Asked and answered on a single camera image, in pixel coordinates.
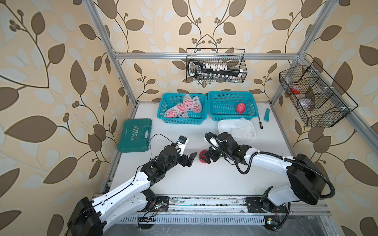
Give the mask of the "white foam net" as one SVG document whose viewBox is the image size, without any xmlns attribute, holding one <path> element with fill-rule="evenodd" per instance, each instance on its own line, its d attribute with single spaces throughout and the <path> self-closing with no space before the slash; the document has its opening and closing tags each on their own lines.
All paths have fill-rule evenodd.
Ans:
<svg viewBox="0 0 378 236">
<path fill-rule="evenodd" d="M 232 136 L 235 139 L 253 139 L 255 137 L 255 133 L 253 131 L 251 132 L 239 128 L 233 128 Z"/>
<path fill-rule="evenodd" d="M 241 118 L 236 122 L 236 126 L 238 129 L 244 130 L 246 132 L 250 132 L 252 130 L 253 125 L 251 125 L 251 122 Z"/>
</svg>

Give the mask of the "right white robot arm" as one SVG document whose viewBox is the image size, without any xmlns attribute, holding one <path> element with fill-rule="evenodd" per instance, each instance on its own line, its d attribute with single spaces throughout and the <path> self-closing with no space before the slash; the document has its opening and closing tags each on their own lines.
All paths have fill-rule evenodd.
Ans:
<svg viewBox="0 0 378 236">
<path fill-rule="evenodd" d="M 242 175 L 247 175 L 256 166 L 285 178 L 284 184 L 265 190 L 257 204 L 259 208 L 272 210 L 293 202 L 316 205 L 320 199 L 330 199 L 336 194 L 330 179 L 306 155 L 281 156 L 249 145 L 239 145 L 227 132 L 219 135 L 208 132 L 204 139 L 210 147 L 200 155 L 200 159 L 207 164 L 223 158 Z"/>
</svg>

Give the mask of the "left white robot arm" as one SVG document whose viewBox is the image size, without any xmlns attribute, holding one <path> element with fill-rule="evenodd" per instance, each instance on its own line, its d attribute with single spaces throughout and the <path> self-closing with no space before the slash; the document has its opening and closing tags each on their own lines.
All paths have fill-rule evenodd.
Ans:
<svg viewBox="0 0 378 236">
<path fill-rule="evenodd" d="M 81 199 L 68 223 L 67 236 L 101 236 L 122 218 L 139 211 L 154 217 L 167 201 L 160 200 L 151 187 L 178 164 L 191 167 L 197 153 L 185 155 L 185 145 L 177 142 L 166 146 L 158 156 L 137 168 L 124 184 L 92 200 Z"/>
</svg>

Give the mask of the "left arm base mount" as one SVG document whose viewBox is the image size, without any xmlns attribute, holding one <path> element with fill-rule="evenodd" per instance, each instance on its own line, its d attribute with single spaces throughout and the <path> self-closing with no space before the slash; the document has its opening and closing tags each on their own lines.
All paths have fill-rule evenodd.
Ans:
<svg viewBox="0 0 378 236">
<path fill-rule="evenodd" d="M 146 207 L 144 211 L 148 210 L 159 210 L 159 212 L 167 212 L 169 208 L 169 197 L 168 196 L 157 196 L 147 199 Z"/>
</svg>

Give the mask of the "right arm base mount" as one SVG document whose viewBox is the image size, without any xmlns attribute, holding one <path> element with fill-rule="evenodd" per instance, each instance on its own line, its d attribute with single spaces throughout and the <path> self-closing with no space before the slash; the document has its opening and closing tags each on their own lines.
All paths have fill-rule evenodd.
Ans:
<svg viewBox="0 0 378 236">
<path fill-rule="evenodd" d="M 276 206 L 269 200 L 262 200 L 261 197 L 245 198 L 248 213 L 287 213 L 287 205 Z"/>
</svg>

